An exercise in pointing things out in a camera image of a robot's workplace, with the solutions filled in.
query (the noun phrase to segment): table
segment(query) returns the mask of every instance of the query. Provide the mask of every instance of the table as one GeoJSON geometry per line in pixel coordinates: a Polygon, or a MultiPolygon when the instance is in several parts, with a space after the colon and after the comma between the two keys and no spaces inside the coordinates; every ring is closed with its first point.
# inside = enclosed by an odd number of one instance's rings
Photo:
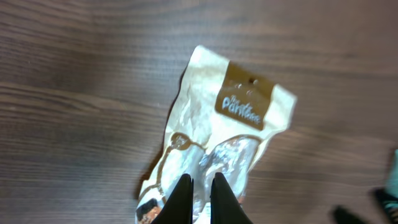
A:
{"type": "Polygon", "coordinates": [[[0,223],[132,223],[196,45],[298,96],[250,173],[254,223],[381,223],[397,147],[389,0],[0,1],[0,223]]]}

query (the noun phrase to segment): brown rectangular logo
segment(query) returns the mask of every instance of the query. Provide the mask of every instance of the brown rectangular logo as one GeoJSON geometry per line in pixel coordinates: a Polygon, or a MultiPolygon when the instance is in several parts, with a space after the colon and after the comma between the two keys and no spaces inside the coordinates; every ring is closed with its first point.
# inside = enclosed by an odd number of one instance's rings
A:
{"type": "Polygon", "coordinates": [[[217,95],[216,111],[262,130],[273,88],[274,84],[269,80],[229,63],[217,95]]]}

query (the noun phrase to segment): black pointed object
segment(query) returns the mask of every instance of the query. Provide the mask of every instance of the black pointed object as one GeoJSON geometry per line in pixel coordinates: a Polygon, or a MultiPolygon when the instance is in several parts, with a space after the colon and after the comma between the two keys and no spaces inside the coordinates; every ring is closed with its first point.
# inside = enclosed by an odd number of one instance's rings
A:
{"type": "Polygon", "coordinates": [[[193,179],[183,174],[162,211],[151,224],[192,224],[193,179]]]}
{"type": "Polygon", "coordinates": [[[213,179],[210,198],[211,224],[252,224],[220,172],[213,179]]]}
{"type": "Polygon", "coordinates": [[[398,198],[390,195],[384,189],[376,189],[373,194],[390,223],[398,224],[398,198]]]}
{"type": "Polygon", "coordinates": [[[342,206],[337,206],[334,209],[333,218],[337,224],[365,224],[364,221],[351,214],[342,206]]]}

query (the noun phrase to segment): packaging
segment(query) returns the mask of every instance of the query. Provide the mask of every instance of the packaging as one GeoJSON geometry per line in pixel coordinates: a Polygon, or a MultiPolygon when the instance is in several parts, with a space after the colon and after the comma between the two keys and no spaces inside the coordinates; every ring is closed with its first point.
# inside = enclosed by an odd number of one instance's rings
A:
{"type": "Polygon", "coordinates": [[[289,127],[295,102],[280,85],[196,47],[167,122],[163,156],[142,184],[136,224],[151,223],[185,173],[195,180],[194,223],[210,223],[216,172],[241,202],[248,172],[271,137],[289,127]]]}

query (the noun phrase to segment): teal object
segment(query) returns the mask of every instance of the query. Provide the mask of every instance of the teal object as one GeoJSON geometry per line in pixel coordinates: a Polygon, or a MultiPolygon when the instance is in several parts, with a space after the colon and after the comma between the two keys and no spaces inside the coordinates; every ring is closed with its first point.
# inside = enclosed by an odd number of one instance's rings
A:
{"type": "Polygon", "coordinates": [[[394,165],[392,166],[390,178],[387,181],[386,191],[392,196],[398,197],[398,150],[395,153],[394,165]]]}

